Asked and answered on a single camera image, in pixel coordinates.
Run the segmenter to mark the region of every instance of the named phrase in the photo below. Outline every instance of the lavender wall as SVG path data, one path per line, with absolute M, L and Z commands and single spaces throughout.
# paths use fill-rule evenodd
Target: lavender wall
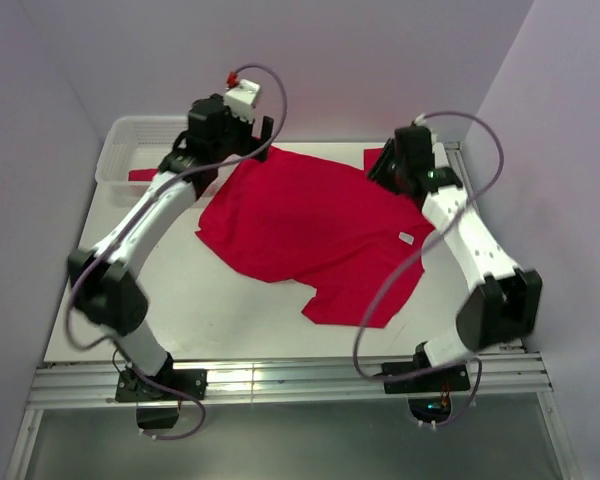
M 260 61 L 288 86 L 283 138 L 384 140 L 425 110 L 476 112 L 532 0 L 22 3 L 101 138 L 123 115 L 182 114 Z M 260 110 L 277 117 L 265 87 Z
M 22 7 L 0 0 L 0 478 L 80 232 L 100 141 Z
M 533 344 L 585 477 L 600 479 L 600 1 L 536 0 L 479 114 L 507 154 L 481 211 L 544 277 Z M 494 152 L 477 127 L 466 148 L 486 181 Z

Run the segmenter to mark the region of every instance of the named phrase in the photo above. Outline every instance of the black bracket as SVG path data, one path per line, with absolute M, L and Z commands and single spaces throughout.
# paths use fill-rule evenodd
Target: black bracket
M 420 370 L 422 366 L 417 361 L 387 362 L 382 364 L 382 374 L 394 376 Z M 450 367 L 446 370 L 428 375 L 422 375 L 406 382 L 384 383 L 384 393 L 387 395 L 404 393 L 440 393 L 441 387 L 447 386 L 450 392 L 466 392 L 471 388 L 469 374 L 464 365 Z
M 187 115 L 187 130 L 178 135 L 158 170 L 179 174 L 192 167 L 222 162 L 233 154 L 247 155 L 271 138 L 273 119 L 267 116 L 262 119 L 260 138 L 252 133 L 253 123 L 234 117 L 222 95 L 196 100 Z M 254 158 L 264 162 L 267 155 L 268 148 Z M 217 177 L 218 170 L 213 169 L 188 175 L 184 180 L 193 185 L 200 197 Z
M 186 393 L 197 400 L 204 400 L 207 389 L 207 371 L 202 369 L 173 370 L 169 388 Z M 118 403 L 143 403 L 177 401 L 180 397 L 162 392 L 145 384 L 131 370 L 125 370 L 118 378 L 115 400 Z
M 72 286 L 94 261 L 95 250 L 71 252 L 67 266 Z M 91 323 L 106 325 L 124 336 L 144 321 L 149 301 L 125 265 L 102 262 L 85 280 L 75 306 Z
M 367 178 L 395 194 L 406 195 L 422 208 L 428 194 L 462 181 L 451 167 L 435 166 L 431 130 L 409 125 L 390 138 Z
M 169 430 L 180 417 L 180 409 L 172 408 L 136 408 L 136 424 L 142 430 Z
M 485 276 L 456 315 L 460 340 L 478 352 L 528 337 L 535 328 L 541 292 L 542 278 L 535 270 L 516 268 L 513 275 L 498 280 Z

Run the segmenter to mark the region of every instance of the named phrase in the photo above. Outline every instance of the red cloth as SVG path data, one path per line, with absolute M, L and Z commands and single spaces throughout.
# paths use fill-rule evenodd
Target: red cloth
M 129 172 L 130 182 L 150 182 L 156 176 L 156 168 L 145 168 L 144 170 L 131 170 Z
M 365 163 L 379 153 L 366 154 Z M 370 182 L 363 171 L 276 148 L 265 163 L 236 168 L 199 227 L 198 237 L 237 272 L 315 287 L 302 312 L 315 323 L 337 325 L 358 325 L 382 282 L 432 231 L 411 200 Z M 418 263 L 396 282 L 370 326 L 391 320 L 422 273 Z
M 364 165 L 364 173 L 368 173 L 369 170 L 375 165 L 382 153 L 381 148 L 367 148 L 362 156 L 363 156 L 363 165 Z

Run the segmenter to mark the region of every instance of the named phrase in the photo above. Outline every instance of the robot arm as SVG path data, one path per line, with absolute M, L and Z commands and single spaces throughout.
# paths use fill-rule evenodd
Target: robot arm
M 155 203 L 147 201 L 181 172 L 222 162 L 233 154 L 247 155 L 269 140 L 273 130 L 273 120 L 269 117 L 263 119 L 260 138 L 252 137 L 253 110 L 259 94 L 259 85 L 230 77 L 223 96 L 216 94 L 196 101 L 188 114 L 187 130 L 176 139 L 136 206 L 92 249 L 77 249 L 69 256 L 69 279 L 73 286 L 85 269 L 110 249 L 119 233 L 130 229 L 109 258 L 87 277 L 75 306 L 105 334 L 116 339 L 129 361 L 160 384 L 173 384 L 173 359 L 145 321 L 148 301 L 135 279 L 172 223 L 217 178 L 217 169 L 184 177 L 161 192 Z M 266 155 L 265 150 L 255 158 L 264 161 Z
M 449 227 L 469 200 L 443 145 L 423 125 L 396 130 L 369 178 L 410 196 L 438 232 Z M 444 241 L 462 269 L 469 296 L 455 325 L 418 347 L 420 367 L 461 362 L 491 345 L 527 337 L 534 329 L 540 300 L 538 273 L 522 271 L 472 205 Z

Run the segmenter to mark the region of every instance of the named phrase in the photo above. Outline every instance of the plastic container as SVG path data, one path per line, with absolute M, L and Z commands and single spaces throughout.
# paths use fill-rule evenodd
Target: plastic container
M 187 128 L 185 117 L 128 116 L 116 120 L 98 158 L 96 182 L 113 187 L 116 194 L 142 196 L 151 182 L 129 181 L 135 169 L 157 168 L 173 142 Z M 234 167 L 218 170 L 204 197 L 214 195 Z

